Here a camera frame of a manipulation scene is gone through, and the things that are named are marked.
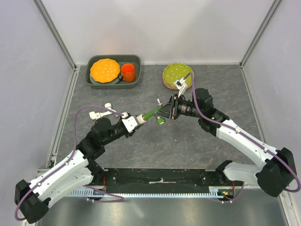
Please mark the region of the green plastic water faucet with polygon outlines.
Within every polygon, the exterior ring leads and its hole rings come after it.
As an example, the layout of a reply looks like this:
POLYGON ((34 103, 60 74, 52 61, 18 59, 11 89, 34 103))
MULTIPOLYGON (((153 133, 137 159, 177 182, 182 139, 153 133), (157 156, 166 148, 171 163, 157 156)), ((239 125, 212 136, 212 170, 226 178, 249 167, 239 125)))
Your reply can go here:
POLYGON ((165 118, 162 118, 161 116, 158 116, 157 112, 163 107, 163 104, 161 103, 161 101, 159 99, 157 99, 157 108, 152 110, 149 113, 143 114, 143 119, 145 121, 147 121, 149 118, 151 117, 155 117, 156 118, 156 123, 158 125, 163 125, 165 123, 165 118))

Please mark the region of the white pvc elbow fitting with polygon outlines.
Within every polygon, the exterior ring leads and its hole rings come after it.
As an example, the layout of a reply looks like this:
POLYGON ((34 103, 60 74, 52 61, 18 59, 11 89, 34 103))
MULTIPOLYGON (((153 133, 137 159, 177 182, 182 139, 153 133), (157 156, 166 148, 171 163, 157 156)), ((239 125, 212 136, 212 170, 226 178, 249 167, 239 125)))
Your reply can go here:
POLYGON ((139 124, 144 124, 146 122, 146 120, 142 114, 138 115, 136 118, 137 118, 137 121, 139 122, 139 124))

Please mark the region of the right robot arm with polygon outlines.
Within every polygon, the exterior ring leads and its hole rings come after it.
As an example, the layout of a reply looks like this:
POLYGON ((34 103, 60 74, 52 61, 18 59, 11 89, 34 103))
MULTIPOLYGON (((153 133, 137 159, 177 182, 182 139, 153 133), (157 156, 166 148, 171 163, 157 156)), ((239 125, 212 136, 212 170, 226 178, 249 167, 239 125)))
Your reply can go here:
POLYGON ((192 100, 174 94, 165 105, 159 107, 155 115, 170 120, 180 115, 198 118, 198 124, 204 131, 228 142, 253 162, 248 165, 224 161, 215 174, 216 182, 220 185, 242 181, 256 184, 268 195, 278 197, 297 179, 293 153, 285 147, 272 147, 245 132, 214 107, 207 89, 196 89, 192 100))

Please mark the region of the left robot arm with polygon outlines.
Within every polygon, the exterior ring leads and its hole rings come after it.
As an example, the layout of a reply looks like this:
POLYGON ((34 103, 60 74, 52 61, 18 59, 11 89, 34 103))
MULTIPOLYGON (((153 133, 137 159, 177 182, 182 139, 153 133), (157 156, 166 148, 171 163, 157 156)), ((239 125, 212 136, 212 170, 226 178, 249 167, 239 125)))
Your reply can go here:
POLYGON ((33 224, 45 216, 62 197, 88 184, 99 185, 103 181, 103 168, 95 161, 105 152, 105 145, 121 138, 130 137, 146 120, 142 115, 120 117, 114 125, 108 118, 96 120, 90 132, 61 162, 43 175, 16 184, 16 213, 33 224))

